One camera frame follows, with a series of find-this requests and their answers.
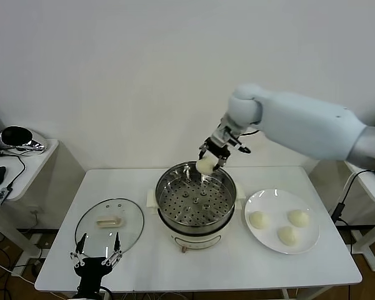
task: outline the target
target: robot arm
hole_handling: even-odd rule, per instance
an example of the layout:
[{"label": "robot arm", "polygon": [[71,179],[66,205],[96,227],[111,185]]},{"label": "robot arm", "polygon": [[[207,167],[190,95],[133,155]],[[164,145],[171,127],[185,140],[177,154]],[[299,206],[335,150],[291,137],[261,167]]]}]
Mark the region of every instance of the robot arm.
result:
[{"label": "robot arm", "polygon": [[229,98],[227,113],[200,147],[224,166],[233,147],[250,153],[239,136],[247,128],[314,159],[349,161],[375,169],[375,127],[363,124],[349,109],[288,92],[270,92],[254,84],[239,86]]}]

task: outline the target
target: black cable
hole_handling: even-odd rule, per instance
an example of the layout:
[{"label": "black cable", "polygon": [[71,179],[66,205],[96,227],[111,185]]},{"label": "black cable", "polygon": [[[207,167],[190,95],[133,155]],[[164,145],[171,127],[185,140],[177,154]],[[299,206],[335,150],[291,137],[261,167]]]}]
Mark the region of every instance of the black cable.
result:
[{"label": "black cable", "polygon": [[253,131],[253,132],[248,132],[248,133],[241,134],[241,136],[252,136],[253,134],[256,134],[258,132],[259,132],[259,130],[256,130],[256,131]]},{"label": "black cable", "polygon": [[25,171],[26,166],[25,166],[24,162],[22,161],[22,159],[18,155],[0,153],[0,157],[3,157],[3,156],[11,156],[11,157],[14,157],[14,158],[18,158],[19,162],[22,164],[21,172],[19,172],[18,175],[15,176],[15,178],[7,185],[7,189],[9,189],[13,186],[14,181]]},{"label": "black cable", "polygon": [[[7,259],[8,259],[8,267],[7,267],[7,268],[10,268],[10,267],[11,267],[11,259],[10,259],[9,255],[7,254],[6,251],[4,251],[4,250],[1,249],[1,248],[0,248],[0,251],[1,251],[2,253],[4,253],[4,255],[7,257]],[[0,276],[0,279],[3,278],[6,274],[7,274],[7,272],[4,272],[4,273]],[[0,292],[4,292],[4,294],[3,294],[3,299],[4,299],[4,300],[6,300],[6,294],[8,295],[9,300],[12,300],[11,293],[10,293],[10,291],[7,289],[7,287],[6,287],[6,283],[4,284],[4,288],[3,288],[3,289],[0,289]]]},{"label": "black cable", "polygon": [[364,173],[364,172],[373,172],[373,171],[372,170],[363,170],[361,172],[358,172],[356,175],[354,175],[354,177],[351,179],[349,188],[347,189],[346,194],[343,197],[342,204],[344,204],[344,202],[345,202],[345,200],[346,200],[346,198],[347,198],[347,196],[349,194],[350,188],[353,185],[354,180],[357,178],[357,176],[359,176],[361,173]]},{"label": "black cable", "polygon": [[[0,248],[0,251],[1,251],[2,253],[4,253],[4,255],[7,257],[7,259],[8,259],[8,268],[10,268],[10,266],[11,266],[11,259],[10,259],[9,255],[7,254],[6,251],[4,251],[4,250],[1,249],[1,248]],[[3,278],[4,275],[6,275],[6,274],[7,274],[7,272],[4,272],[4,273],[0,276],[0,279]]]},{"label": "black cable", "polygon": [[22,170],[21,170],[21,172],[19,172],[18,175],[15,176],[15,178],[14,178],[14,179],[8,184],[8,186],[7,186],[7,188],[11,188],[11,187],[13,186],[13,184],[14,184],[14,181],[17,180],[17,178],[18,178],[19,176],[21,176],[21,174],[25,171],[26,166],[25,166],[24,162],[22,161],[22,159],[21,159],[18,155],[10,155],[10,154],[6,154],[6,156],[12,156],[12,157],[16,157],[16,158],[18,158],[19,162],[22,164]]},{"label": "black cable", "polygon": [[106,288],[105,286],[101,286],[100,289],[105,290],[110,295],[110,299],[114,300],[113,292],[111,292],[108,288]]},{"label": "black cable", "polygon": [[35,216],[35,224],[33,226],[29,227],[26,231],[22,231],[22,232],[20,231],[19,233],[22,233],[22,234],[28,233],[31,229],[33,229],[34,227],[36,227],[38,225],[38,222],[39,222],[38,214],[34,213],[33,215]]},{"label": "black cable", "polygon": [[339,202],[336,205],[333,213],[331,214],[331,219],[332,219],[333,224],[335,224],[339,220],[340,216],[342,215],[343,209],[345,207],[344,202],[345,202],[345,200],[346,200],[346,198],[349,194],[349,191],[351,189],[351,186],[353,185],[354,180],[356,180],[357,176],[359,176],[361,173],[364,173],[364,172],[373,172],[373,171],[372,170],[362,170],[362,171],[358,172],[356,175],[353,176],[353,178],[351,179],[351,182],[349,184],[349,187],[348,187],[348,189],[347,189],[347,191],[346,191],[346,193],[343,197],[342,202]]},{"label": "black cable", "polygon": [[[338,221],[341,221],[344,224],[346,224],[347,227],[350,227],[350,225],[345,220],[339,218]],[[352,236],[350,231],[349,231],[349,234],[350,234],[350,255],[353,256],[353,236]],[[350,298],[351,298],[351,291],[350,290],[351,290],[351,286],[349,284],[349,294],[347,295],[348,300],[350,300]]]}]

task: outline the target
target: white cable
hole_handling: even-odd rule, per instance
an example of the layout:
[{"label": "white cable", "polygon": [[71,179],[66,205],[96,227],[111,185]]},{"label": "white cable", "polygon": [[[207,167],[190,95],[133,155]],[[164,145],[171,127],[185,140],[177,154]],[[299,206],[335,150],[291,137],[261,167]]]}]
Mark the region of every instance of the white cable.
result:
[{"label": "white cable", "polygon": [[189,300],[187,297],[183,296],[180,292],[165,292],[161,294],[161,296],[157,300],[160,300],[165,294],[175,294],[175,295],[181,296],[184,300]]},{"label": "white cable", "polygon": [[[35,282],[29,281],[29,280],[23,278],[21,275],[18,275],[17,273],[10,271],[9,269],[3,267],[2,265],[0,265],[0,268],[2,268],[3,270],[6,270],[7,272],[10,272],[11,274],[13,274],[13,275],[15,275],[15,276],[21,278],[23,281],[26,281],[27,283],[30,283],[30,284],[32,284],[33,286],[35,285]],[[61,297],[61,296],[58,296],[58,295],[54,294],[53,292],[51,292],[50,294],[52,294],[53,296],[56,296],[56,297],[58,297],[58,298],[60,298],[60,299],[67,300],[66,298],[63,298],[63,297]]]},{"label": "white cable", "polygon": [[340,194],[339,198],[337,199],[338,202],[340,202],[340,200],[344,197],[344,195],[346,194],[346,189],[349,187],[349,183],[351,182],[351,180],[353,179],[353,177],[357,175],[357,173],[353,172],[350,174],[349,178],[347,179],[346,183],[344,184],[344,187],[343,187],[343,190],[342,190],[342,193]]},{"label": "white cable", "polygon": [[[344,195],[346,194],[347,192],[347,188],[349,187],[350,185],[350,182],[351,180],[353,179],[353,177],[356,175],[357,173],[353,172],[350,174],[349,178],[347,179],[346,183],[344,184],[344,187],[343,187],[343,190],[342,190],[342,193],[339,195],[338,199],[337,199],[337,203],[341,202],[342,198],[344,197]],[[336,207],[336,204],[334,204],[334,206],[329,209],[328,213],[331,213],[334,211]]]}]

